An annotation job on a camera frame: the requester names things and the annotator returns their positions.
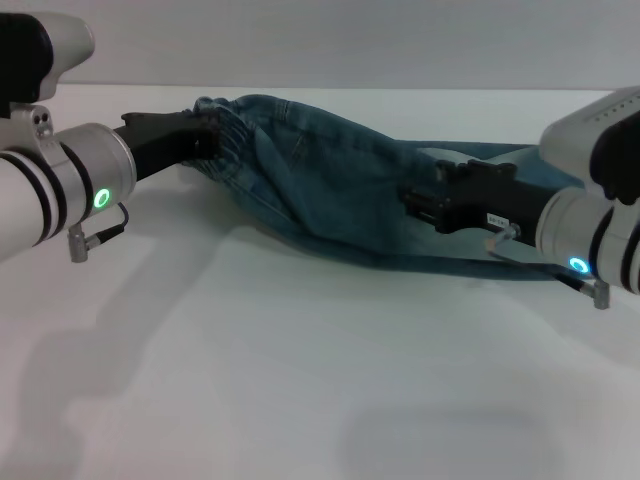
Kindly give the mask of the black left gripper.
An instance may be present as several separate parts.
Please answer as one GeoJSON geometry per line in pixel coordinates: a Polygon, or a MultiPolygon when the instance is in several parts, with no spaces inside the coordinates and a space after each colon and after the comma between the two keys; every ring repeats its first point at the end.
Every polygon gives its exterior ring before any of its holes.
{"type": "Polygon", "coordinates": [[[217,115],[196,115],[188,112],[140,113],[122,116],[124,124],[114,132],[124,141],[133,156],[136,180],[191,159],[217,156],[217,141],[198,138],[219,137],[217,115]]]}

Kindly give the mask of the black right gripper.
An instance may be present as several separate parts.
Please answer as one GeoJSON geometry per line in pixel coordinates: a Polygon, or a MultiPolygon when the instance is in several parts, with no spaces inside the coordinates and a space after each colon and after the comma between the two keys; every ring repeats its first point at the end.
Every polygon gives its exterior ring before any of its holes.
{"type": "Polygon", "coordinates": [[[436,230],[446,234],[470,228],[497,231],[489,221],[493,215],[517,224],[519,241],[533,245],[541,214],[557,192],[517,180],[517,167],[510,163],[439,161],[436,172],[443,184],[442,197],[406,190],[405,211],[425,223],[436,223],[436,230]]]}

